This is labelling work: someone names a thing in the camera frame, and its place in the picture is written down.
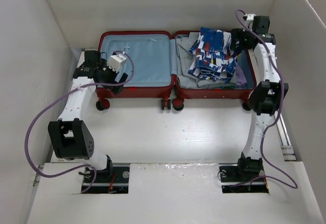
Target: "screw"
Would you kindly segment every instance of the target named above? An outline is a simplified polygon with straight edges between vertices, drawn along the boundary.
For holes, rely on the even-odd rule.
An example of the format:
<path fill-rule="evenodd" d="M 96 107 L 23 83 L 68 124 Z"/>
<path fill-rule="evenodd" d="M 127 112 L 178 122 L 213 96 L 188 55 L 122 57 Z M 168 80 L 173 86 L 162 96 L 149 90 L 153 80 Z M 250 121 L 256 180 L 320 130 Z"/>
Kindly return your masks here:
<path fill-rule="evenodd" d="M 129 178 L 129 172 L 125 171 L 122 173 L 123 178 Z"/>

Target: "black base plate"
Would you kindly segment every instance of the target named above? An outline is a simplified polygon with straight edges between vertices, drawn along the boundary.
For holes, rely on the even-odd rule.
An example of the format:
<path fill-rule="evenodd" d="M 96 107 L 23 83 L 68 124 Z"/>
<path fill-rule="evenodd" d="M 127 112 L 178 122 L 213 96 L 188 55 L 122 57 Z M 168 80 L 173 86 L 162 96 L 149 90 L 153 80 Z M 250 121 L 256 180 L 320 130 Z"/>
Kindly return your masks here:
<path fill-rule="evenodd" d="M 113 165 L 113 176 L 109 176 L 107 173 L 97 172 L 96 180 L 92 187 L 84 193 L 128 193 L 129 184 L 129 170 L 130 167 L 126 164 L 124 165 Z M 81 190 L 86 189 L 92 182 L 94 176 L 94 171 L 91 170 L 91 177 L 84 177 Z"/>
<path fill-rule="evenodd" d="M 239 175 L 237 164 L 220 164 L 220 173 L 223 193 L 269 193 L 267 183 L 263 178 L 253 181 L 252 184 L 233 187 L 232 185 L 257 177 L 257 175 L 250 174 Z"/>

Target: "open suitcase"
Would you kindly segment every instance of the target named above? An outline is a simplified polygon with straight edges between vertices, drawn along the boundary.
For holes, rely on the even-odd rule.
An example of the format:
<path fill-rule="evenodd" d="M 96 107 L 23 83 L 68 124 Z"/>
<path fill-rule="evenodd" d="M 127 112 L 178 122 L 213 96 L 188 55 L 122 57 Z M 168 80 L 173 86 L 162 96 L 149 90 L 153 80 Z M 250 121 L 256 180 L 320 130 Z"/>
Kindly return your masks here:
<path fill-rule="evenodd" d="M 176 110 L 184 108 L 185 99 L 195 98 L 226 98 L 241 99 L 245 102 L 250 92 L 256 87 L 256 79 L 248 52 L 241 54 L 238 65 L 241 66 L 248 81 L 241 88 L 218 89 L 186 89 L 179 83 L 178 71 L 179 57 L 176 46 L 176 38 L 189 35 L 190 31 L 180 31 L 171 38 L 168 32 L 144 31 L 144 32 L 106 32 L 101 36 L 98 50 L 105 55 L 111 55 L 114 51 L 125 51 L 134 60 L 135 74 L 133 79 L 124 85 L 124 89 L 115 96 L 106 88 L 96 88 L 99 101 L 105 101 L 105 107 L 110 104 L 106 98 L 162 98 L 161 108 L 171 109 L 169 99 L 172 87 L 176 88 L 177 98 L 173 100 Z M 128 62 L 124 71 L 131 74 L 131 64 Z"/>

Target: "purple hose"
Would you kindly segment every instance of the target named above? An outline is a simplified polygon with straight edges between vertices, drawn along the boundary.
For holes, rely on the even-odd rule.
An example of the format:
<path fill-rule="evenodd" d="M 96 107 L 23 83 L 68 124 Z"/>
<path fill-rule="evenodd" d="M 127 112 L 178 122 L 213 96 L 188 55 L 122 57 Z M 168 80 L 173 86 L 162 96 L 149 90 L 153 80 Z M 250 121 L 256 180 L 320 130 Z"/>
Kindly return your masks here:
<path fill-rule="evenodd" d="M 31 134 L 31 130 L 33 128 L 33 126 L 35 125 L 36 121 L 41 117 L 42 114 L 44 114 L 46 111 L 48 111 L 50 108 L 52 108 L 53 106 L 55 106 L 57 103 L 59 103 L 61 100 L 67 98 L 70 94 L 73 94 L 75 92 L 77 92 L 80 88 L 86 88 L 86 87 L 89 87 L 89 86 L 112 86 L 112 87 L 117 87 L 117 86 L 121 86 L 121 85 L 124 85 L 128 82 L 131 81 L 131 79 L 133 78 L 133 75 L 134 75 L 134 62 L 133 60 L 131 59 L 131 57 L 126 54 L 125 52 L 122 52 L 122 51 L 115 51 L 117 53 L 123 53 L 125 54 L 129 59 L 130 59 L 130 62 L 131 62 L 131 65 L 132 65 L 132 73 L 131 73 L 131 76 L 128 80 L 122 82 L 122 83 L 118 83 L 118 84 L 110 84 L 110 83 L 90 83 L 90 84 L 86 84 L 86 85 L 82 85 L 78 88 L 75 88 L 73 90 L 71 90 L 69 93 L 61 96 L 60 98 L 58 98 L 56 101 L 54 101 L 52 104 L 50 104 L 49 106 L 47 106 L 46 108 L 44 108 L 42 111 L 40 111 L 36 116 L 35 118 L 32 120 L 27 132 L 26 132 L 26 136 L 25 136 L 25 143 L 24 143 L 24 149 L 25 149 L 25 156 L 26 156 L 26 159 L 28 161 L 28 163 L 30 164 L 30 166 L 32 167 L 32 169 L 37 173 L 39 174 L 41 177 L 46 177 L 46 178 L 54 178 L 54 177 L 59 177 L 59 176 L 62 176 L 66 173 L 69 173 L 71 171 L 74 171 L 76 169 L 79 169 L 79 168 L 82 168 L 82 167 L 90 167 L 94 170 L 94 177 L 93 177 L 93 180 L 91 182 L 91 184 L 85 189 L 83 190 L 81 193 L 83 192 L 86 192 L 88 191 L 91 186 L 93 185 L 93 183 L 95 182 L 95 179 L 96 179 L 96 168 L 94 168 L 93 166 L 89 165 L 89 164 L 82 164 L 82 165 L 79 165 L 79 166 L 76 166 L 76 167 L 73 167 L 69 170 L 66 170 L 64 172 L 60 172 L 60 173 L 57 173 L 57 174 L 54 174 L 54 175 L 48 175 L 48 174 L 45 174 L 43 172 L 41 172 L 33 163 L 32 159 L 31 159 L 31 156 L 30 156 L 30 153 L 29 153 L 29 138 L 30 138 L 30 134 Z"/>
<path fill-rule="evenodd" d="M 261 139 L 261 142 L 260 142 L 260 153 L 261 153 L 261 157 L 271 167 L 277 169 L 278 171 L 282 172 L 285 176 L 287 176 L 294 183 L 294 186 L 292 186 L 292 185 L 290 185 L 290 184 L 288 184 L 288 183 L 286 183 L 286 182 L 284 182 L 284 181 L 282 181 L 280 179 L 277 179 L 275 177 L 271 177 L 271 176 L 259 176 L 259 177 L 255 177 L 255 178 L 251 179 L 248 182 L 241 182 L 241 183 L 238 183 L 238 184 L 231 185 L 230 187 L 242 186 L 242 185 L 245 185 L 247 183 L 251 183 L 251 182 L 253 182 L 253 181 L 257 180 L 257 179 L 261 179 L 261 178 L 270 178 L 270 179 L 273 179 L 275 181 L 281 182 L 281 183 L 283 183 L 284 185 L 286 185 L 288 187 L 297 189 L 298 188 L 298 185 L 295 182 L 295 180 L 289 174 L 287 174 L 285 171 L 283 171 L 282 169 L 278 168 L 276 165 L 272 164 L 268 159 L 266 159 L 266 157 L 264 155 L 264 152 L 263 152 L 263 145 L 264 145 L 264 139 L 265 139 L 266 132 L 267 132 L 267 130 L 269 128 L 271 128 L 272 126 L 276 125 L 277 121 L 280 119 L 280 116 L 281 116 L 281 112 L 282 112 L 282 108 L 283 108 L 283 99 L 284 99 L 284 82 L 283 82 L 283 76 L 282 76 L 280 70 L 274 64 L 273 59 L 271 58 L 271 54 L 270 54 L 269 48 L 267 47 L 266 43 L 256 33 L 254 33 L 251 29 L 249 29 L 248 27 L 246 27 L 244 25 L 244 23 L 240 20 L 238 14 L 237 14 L 238 12 L 241 12 L 242 14 L 246 14 L 246 13 L 243 10 L 239 9 L 239 10 L 235 11 L 235 16 L 236 16 L 237 20 L 239 21 L 239 23 L 242 25 L 242 27 L 245 28 L 248 32 L 250 32 L 254 37 L 256 37 L 259 40 L 259 42 L 265 47 L 266 52 L 268 54 L 269 62 L 273 66 L 273 68 L 275 69 L 275 71 L 278 73 L 278 75 L 280 77 L 280 83 L 281 83 L 281 100 L 280 100 L 279 111 L 278 111 L 278 114 L 277 114 L 277 116 L 275 118 L 275 121 L 272 124 L 268 125 L 265 128 L 264 132 L 263 132 L 262 139 Z"/>

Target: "purple cable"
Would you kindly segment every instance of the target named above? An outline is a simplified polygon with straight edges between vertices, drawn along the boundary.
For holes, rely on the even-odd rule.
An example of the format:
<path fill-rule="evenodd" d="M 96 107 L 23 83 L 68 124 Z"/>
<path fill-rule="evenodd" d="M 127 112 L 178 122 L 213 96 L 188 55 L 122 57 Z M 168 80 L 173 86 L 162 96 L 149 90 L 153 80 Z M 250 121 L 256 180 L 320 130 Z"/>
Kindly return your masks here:
<path fill-rule="evenodd" d="M 256 33 L 254 33 L 251 29 L 249 29 L 248 27 L 246 27 L 244 25 L 244 23 L 240 20 L 238 14 L 237 14 L 238 12 L 241 12 L 242 14 L 246 14 L 245 11 L 239 9 L 239 10 L 235 11 L 235 16 L 236 16 L 237 20 L 239 21 L 239 23 L 242 25 L 242 27 L 245 28 L 248 32 L 250 32 L 254 37 L 256 37 L 259 40 L 259 42 L 264 46 L 264 48 L 266 49 L 266 52 L 268 54 L 269 62 L 273 66 L 274 70 L 278 73 L 278 75 L 280 77 L 280 83 L 281 83 L 281 100 L 280 100 L 279 111 L 278 111 L 278 114 L 277 114 L 277 116 L 275 118 L 275 121 L 272 124 L 268 125 L 265 128 L 265 130 L 263 131 L 262 139 L 260 141 L 260 153 L 261 153 L 262 158 L 266 161 L 267 164 L 269 164 L 271 167 L 277 169 L 278 171 L 280 171 L 281 173 L 283 173 L 285 176 L 287 176 L 294 183 L 294 186 L 292 186 L 292 185 L 290 185 L 290 184 L 288 184 L 288 183 L 286 183 L 286 182 L 284 182 L 284 181 L 282 181 L 282 180 L 280 180 L 280 179 L 278 179 L 276 177 L 272 177 L 272 176 L 258 176 L 258 177 L 255 177 L 255 178 L 251 179 L 248 182 L 241 182 L 241 183 L 238 183 L 238 184 L 231 185 L 230 187 L 242 186 L 242 185 L 245 185 L 247 183 L 251 183 L 251 182 L 253 182 L 253 181 L 257 180 L 257 179 L 261 179 L 261 178 L 270 178 L 270 179 L 273 179 L 275 181 L 281 182 L 281 183 L 283 183 L 284 185 L 286 185 L 288 187 L 297 189 L 298 188 L 298 185 L 295 182 L 295 180 L 289 174 L 287 174 L 285 171 L 283 171 L 282 169 L 278 168 L 276 165 L 272 164 L 268 159 L 266 159 L 266 157 L 264 155 L 264 152 L 263 152 L 263 145 L 264 145 L 264 139 L 265 139 L 266 132 L 267 132 L 267 130 L 269 128 L 271 128 L 272 126 L 276 125 L 277 121 L 280 119 L 280 116 L 281 116 L 281 112 L 282 112 L 282 108 L 283 108 L 283 99 L 284 99 L 284 82 L 283 82 L 283 76 L 282 76 L 280 70 L 274 64 L 273 59 L 271 58 L 270 50 L 267 47 L 267 45 L 264 42 L 264 40 L 262 40 Z"/>
<path fill-rule="evenodd" d="M 131 81 L 131 79 L 133 78 L 133 75 L 134 75 L 134 62 L 133 60 L 131 59 L 131 57 L 126 54 L 125 52 L 122 52 L 122 51 L 115 51 L 116 53 L 123 53 L 125 54 L 129 59 L 130 59 L 130 62 L 131 62 L 131 65 L 132 65 L 132 73 L 131 73 L 131 76 L 128 80 L 122 82 L 122 83 L 118 83 L 118 84 L 110 84 L 110 83 L 90 83 L 90 84 L 85 84 L 85 85 L 82 85 L 78 88 L 75 88 L 73 90 L 71 90 L 69 93 L 61 96 L 60 98 L 58 98 L 57 100 L 55 100 L 52 104 L 50 104 L 49 106 L 47 106 L 46 108 L 44 108 L 43 110 L 41 110 L 36 116 L 35 118 L 32 120 L 27 132 L 26 132 L 26 136 L 25 136 L 25 143 L 24 143 L 24 149 L 25 149 L 25 156 L 26 156 L 26 159 L 28 161 L 28 163 L 30 164 L 30 166 L 32 167 L 32 169 L 37 173 L 39 174 L 41 177 L 46 177 L 46 178 L 54 178 L 54 177 L 59 177 L 59 176 L 62 176 L 66 173 L 69 173 L 71 171 L 74 171 L 76 169 L 79 169 L 79 168 L 82 168 L 82 167 L 90 167 L 94 170 L 94 177 L 93 177 L 93 180 L 91 182 L 91 184 L 85 189 L 83 190 L 81 193 L 84 193 L 86 191 L 88 191 L 91 186 L 93 185 L 93 183 L 95 182 L 95 179 L 96 179 L 96 168 L 94 168 L 93 166 L 89 165 L 89 164 L 82 164 L 82 165 L 79 165 L 79 166 L 76 166 L 76 167 L 73 167 L 69 170 L 66 170 L 64 172 L 61 172 L 61 173 L 57 173 L 57 174 L 54 174 L 54 175 L 48 175 L 48 174 L 45 174 L 43 172 L 41 172 L 33 163 L 32 159 L 31 159 L 31 156 L 30 156 L 30 153 L 29 153 L 29 138 L 30 138 L 30 134 L 31 134 L 31 130 L 33 128 L 33 126 L 35 125 L 36 121 L 41 117 L 42 114 L 44 114 L 46 111 L 48 111 L 50 108 L 52 108 L 53 106 L 55 106 L 57 103 L 59 103 L 61 100 L 67 98 L 70 94 L 73 94 L 75 92 L 77 92 L 80 88 L 86 88 L 86 87 L 89 87 L 89 86 L 112 86 L 112 87 L 117 87 L 117 86 L 121 86 L 121 85 L 124 85 L 128 82 Z"/>

